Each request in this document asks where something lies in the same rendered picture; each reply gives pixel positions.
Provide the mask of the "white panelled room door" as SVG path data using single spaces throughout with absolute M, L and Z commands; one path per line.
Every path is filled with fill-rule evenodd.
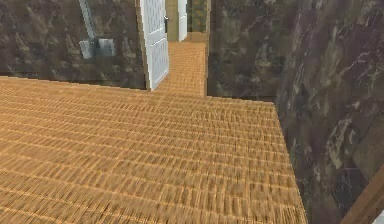
M 165 0 L 140 0 L 149 88 L 155 90 L 169 72 L 168 40 L 164 29 Z

